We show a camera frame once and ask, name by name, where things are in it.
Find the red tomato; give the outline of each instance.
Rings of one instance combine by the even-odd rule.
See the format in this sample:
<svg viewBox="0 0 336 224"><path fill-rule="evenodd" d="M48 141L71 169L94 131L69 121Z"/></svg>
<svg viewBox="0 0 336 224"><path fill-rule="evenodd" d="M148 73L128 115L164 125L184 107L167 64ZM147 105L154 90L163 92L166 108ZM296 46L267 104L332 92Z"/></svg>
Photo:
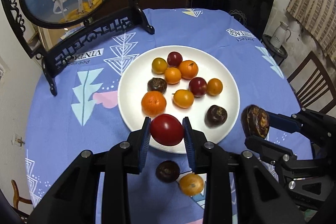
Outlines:
<svg viewBox="0 0 336 224"><path fill-rule="evenodd" d="M179 52L171 52L168 54L167 63L171 67L178 67L182 60L182 55Z"/></svg>
<svg viewBox="0 0 336 224"><path fill-rule="evenodd" d="M202 97L207 93L207 82L201 77L195 77L189 82L189 90L195 97Z"/></svg>
<svg viewBox="0 0 336 224"><path fill-rule="evenodd" d="M174 146L183 139L183 127L178 119L169 114L161 114L152 120L150 133L154 140L165 146Z"/></svg>

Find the small stool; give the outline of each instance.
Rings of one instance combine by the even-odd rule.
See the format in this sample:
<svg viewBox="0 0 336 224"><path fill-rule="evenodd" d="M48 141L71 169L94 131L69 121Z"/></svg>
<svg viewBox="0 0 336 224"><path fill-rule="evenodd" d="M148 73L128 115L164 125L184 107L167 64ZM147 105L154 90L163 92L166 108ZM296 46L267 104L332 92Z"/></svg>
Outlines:
<svg viewBox="0 0 336 224"><path fill-rule="evenodd" d="M283 46L281 46L279 49L275 48L270 43L271 38L271 36L263 34L261 42L265 45L267 51L273 57L274 61L278 64L278 66L280 66L281 63L288 57L288 54Z"/></svg>

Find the light blue tree pattern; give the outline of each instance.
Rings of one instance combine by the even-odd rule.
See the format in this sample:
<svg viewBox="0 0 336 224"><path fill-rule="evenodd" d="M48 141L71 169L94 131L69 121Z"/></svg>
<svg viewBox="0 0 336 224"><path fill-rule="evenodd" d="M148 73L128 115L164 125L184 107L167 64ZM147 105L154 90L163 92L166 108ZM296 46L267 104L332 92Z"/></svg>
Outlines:
<svg viewBox="0 0 336 224"><path fill-rule="evenodd" d="M269 55L268 51L264 47L255 47L264 54L263 58L265 58L272 65L271 69L274 70L282 79L284 79L284 74L282 73L278 64L274 61L273 57Z"/></svg>
<svg viewBox="0 0 336 224"><path fill-rule="evenodd" d="M111 68L120 76L123 74L128 65L139 56L139 54L128 54L138 42L130 42L136 33L125 33L113 37L113 40L118 43L116 46L111 46L110 49L117 57L104 59Z"/></svg>
<svg viewBox="0 0 336 224"><path fill-rule="evenodd" d="M103 83L91 85L91 83L97 78L101 73L101 69L89 70L89 71L79 71L77 72L78 78L81 85L73 88L73 93L76 95L79 103L72 104L72 111L76 115L79 123L84 126L96 104L95 100L90 100L92 93L96 92Z"/></svg>

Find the pink cloud pattern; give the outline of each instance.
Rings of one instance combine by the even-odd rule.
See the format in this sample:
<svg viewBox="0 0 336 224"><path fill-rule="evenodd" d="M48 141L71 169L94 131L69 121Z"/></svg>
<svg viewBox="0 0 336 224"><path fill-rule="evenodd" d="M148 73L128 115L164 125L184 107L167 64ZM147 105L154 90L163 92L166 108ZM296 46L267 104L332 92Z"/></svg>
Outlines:
<svg viewBox="0 0 336 224"><path fill-rule="evenodd" d="M95 92L92 98L96 104L103 104L105 108L114 108L118 104L118 91Z"/></svg>
<svg viewBox="0 0 336 224"><path fill-rule="evenodd" d="M199 220L196 220L196 221L193 221L193 222L189 222L187 224L202 224L203 223L203 219L199 219Z"/></svg>

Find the round table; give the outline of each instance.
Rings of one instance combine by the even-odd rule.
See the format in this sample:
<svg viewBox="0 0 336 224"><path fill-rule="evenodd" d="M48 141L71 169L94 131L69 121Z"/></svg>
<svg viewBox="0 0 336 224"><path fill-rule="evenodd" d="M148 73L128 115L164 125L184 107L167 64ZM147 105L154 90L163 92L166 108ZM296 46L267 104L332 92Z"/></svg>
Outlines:
<svg viewBox="0 0 336 224"><path fill-rule="evenodd" d="M240 114L250 104L288 116L300 110L267 49L226 12L147 9L145 13L155 27L154 35L138 27L114 37L106 34L88 43L75 62L55 78L56 97L50 94L44 76L39 80L26 130L26 170L34 206L82 150L99 153L127 139L129 130L117 106L118 82L134 58L154 47L195 47L221 61L237 83ZM288 134L271 128L267 139L292 149L298 159L312 157L310 141L299 133ZM226 151L241 153L246 149L244 140L238 118L219 145ZM190 198L182 194L177 182L160 182L155 177L155 169L164 160L175 161L181 173L190 171L186 155L150 148L143 172L128 175L132 223L201 223L204 195ZM269 165L268 169L274 173L273 166ZM96 223L100 223L101 187L100 183ZM234 183L232 211L236 222Z"/></svg>

